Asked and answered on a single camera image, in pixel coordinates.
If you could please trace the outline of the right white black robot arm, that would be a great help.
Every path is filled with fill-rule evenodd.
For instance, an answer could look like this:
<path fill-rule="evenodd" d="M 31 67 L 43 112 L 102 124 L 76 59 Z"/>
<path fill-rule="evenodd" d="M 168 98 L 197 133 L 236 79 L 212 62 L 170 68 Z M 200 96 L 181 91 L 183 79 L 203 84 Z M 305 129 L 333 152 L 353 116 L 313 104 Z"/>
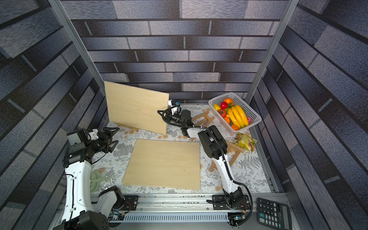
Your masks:
<path fill-rule="evenodd" d="M 241 187 L 244 187 L 249 197 L 247 207 L 253 209 L 253 198 L 249 188 L 245 184 L 234 180 L 227 156 L 228 144 L 217 127 L 214 125 L 209 127 L 194 125 L 190 111 L 183 110 L 180 114 L 172 113 L 172 110 L 177 107 L 175 105 L 165 110 L 158 110 L 157 113 L 165 123 L 179 127 L 186 137 L 199 139 L 205 153 L 212 159 L 219 172 L 226 205 L 230 209 L 237 208 L 240 205 L 244 206 L 245 203 L 242 201 L 244 194 L 241 189 Z"/>

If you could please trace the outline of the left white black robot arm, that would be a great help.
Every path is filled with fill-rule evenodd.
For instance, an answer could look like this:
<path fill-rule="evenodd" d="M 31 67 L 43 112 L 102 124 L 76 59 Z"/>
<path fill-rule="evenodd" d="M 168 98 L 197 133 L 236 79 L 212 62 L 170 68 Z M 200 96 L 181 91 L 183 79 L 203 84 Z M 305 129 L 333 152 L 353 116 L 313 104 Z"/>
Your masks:
<path fill-rule="evenodd" d="M 57 230 L 108 230 L 111 210 L 123 207 L 125 199 L 116 186 L 101 192 L 95 206 L 90 196 L 93 156 L 113 152 L 118 144 L 113 136 L 118 131 L 117 127 L 104 127 L 101 131 L 78 129 L 68 133 L 70 151 L 63 159 L 66 204 L 61 224 L 55 227 Z"/>

